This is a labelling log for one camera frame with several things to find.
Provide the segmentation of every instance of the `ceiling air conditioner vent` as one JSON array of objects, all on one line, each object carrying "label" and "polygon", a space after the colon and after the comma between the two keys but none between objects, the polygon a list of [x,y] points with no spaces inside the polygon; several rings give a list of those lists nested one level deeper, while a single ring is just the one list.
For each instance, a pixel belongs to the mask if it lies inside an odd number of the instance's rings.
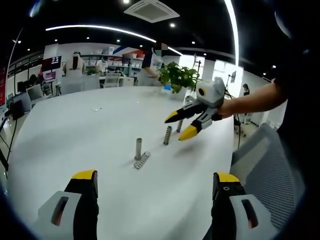
[{"label": "ceiling air conditioner vent", "polygon": [[124,11],[125,14],[156,23],[167,19],[180,17],[178,13],[158,0],[141,0]]}]

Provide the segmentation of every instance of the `metal spring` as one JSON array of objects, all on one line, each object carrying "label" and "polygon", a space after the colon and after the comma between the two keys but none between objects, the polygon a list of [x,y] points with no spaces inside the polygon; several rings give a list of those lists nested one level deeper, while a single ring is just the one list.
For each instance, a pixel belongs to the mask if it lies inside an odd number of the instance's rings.
[{"label": "metal spring", "polygon": [[171,126],[168,126],[168,127],[166,128],[166,131],[165,131],[165,136],[164,136],[164,141],[163,141],[163,144],[164,144],[164,145],[168,145],[168,144],[169,144],[169,139],[170,139],[171,131],[172,131],[172,127],[171,127]]},{"label": "metal spring", "polygon": [[151,156],[151,153],[150,152],[148,152],[148,151],[146,151],[146,152],[144,152],[144,154],[142,154],[142,156],[141,156],[141,159],[139,160],[139,161],[136,161],[135,163],[134,163],[134,168],[135,169],[140,169],[140,168],[142,168],[142,166],[145,164],[145,162],[148,160],[148,158]]},{"label": "metal spring", "polygon": [[182,127],[182,122],[183,122],[183,121],[184,121],[183,119],[181,119],[181,120],[179,121],[178,127],[176,128],[176,132],[177,132],[177,133],[180,133],[181,127]]}]

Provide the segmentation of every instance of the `ceiling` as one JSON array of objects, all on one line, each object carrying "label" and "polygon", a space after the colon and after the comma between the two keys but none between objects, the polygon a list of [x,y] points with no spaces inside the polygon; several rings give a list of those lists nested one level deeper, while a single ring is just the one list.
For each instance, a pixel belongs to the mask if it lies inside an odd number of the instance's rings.
[{"label": "ceiling", "polygon": [[[16,45],[12,60],[23,57],[31,52],[41,51],[45,45],[76,42],[96,42],[120,44],[128,47],[144,49],[152,43],[127,34],[106,30],[88,28],[68,28],[45,31],[46,28],[62,25],[90,24],[125,29],[139,33],[149,38],[160,40],[175,49],[196,48],[198,54],[207,53],[208,59],[222,59],[234,62],[233,58],[217,54],[217,52],[234,55],[234,39],[230,17],[223,0],[206,1],[205,4],[196,4],[202,1],[186,3],[182,0],[161,0],[175,10],[180,17],[149,23],[142,19],[123,12],[133,3],[131,0],[124,4],[123,0],[42,0],[38,13],[29,17],[29,12],[35,4],[33,0],[9,2],[8,9],[14,9],[12,18],[6,22],[6,39],[3,56],[8,61],[13,39],[23,27],[20,40]],[[279,63],[281,50],[288,39],[278,28],[274,12],[263,1],[258,0],[231,0],[239,34],[240,66],[246,70],[261,75]],[[195,50],[181,50],[184,54],[194,54]]]}]

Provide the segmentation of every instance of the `blue object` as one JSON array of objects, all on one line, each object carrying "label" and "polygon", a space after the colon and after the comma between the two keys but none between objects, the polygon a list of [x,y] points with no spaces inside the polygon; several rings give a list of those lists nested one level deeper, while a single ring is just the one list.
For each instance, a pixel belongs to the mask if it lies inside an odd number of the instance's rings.
[{"label": "blue object", "polygon": [[164,89],[170,91],[171,90],[171,84],[168,83],[167,85],[164,85]]}]

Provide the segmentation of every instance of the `curved led light strip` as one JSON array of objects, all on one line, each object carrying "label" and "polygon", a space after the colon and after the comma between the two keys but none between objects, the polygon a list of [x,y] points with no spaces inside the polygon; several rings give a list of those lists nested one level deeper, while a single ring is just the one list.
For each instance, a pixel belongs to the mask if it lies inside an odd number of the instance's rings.
[{"label": "curved led light strip", "polygon": [[[126,31],[123,29],[119,29],[119,28],[115,28],[115,27],[109,27],[109,26],[99,26],[99,25],[65,25],[65,26],[55,26],[55,27],[50,27],[50,28],[46,28],[46,31],[51,31],[51,30],[57,30],[57,29],[69,29],[69,28],[91,28],[91,29],[104,29],[104,30],[110,30],[110,31],[116,31],[116,32],[120,32],[120,33],[124,33],[124,34],[129,34],[129,35],[133,35],[136,36],[138,38],[142,38],[145,40],[148,40],[150,42],[156,43],[157,41],[149,38],[147,36],[143,36],[140,35],[138,33],[132,32],[132,31]],[[172,47],[168,46],[168,49],[171,50],[172,52],[179,54],[180,56],[182,56],[183,54],[175,49],[173,49]]]},{"label": "curved led light strip", "polygon": [[234,8],[232,6],[231,0],[224,0],[226,8],[228,10],[232,31],[233,31],[233,38],[234,38],[234,55],[235,55],[235,69],[239,66],[239,36],[238,36],[238,27],[237,27],[237,20]]}]

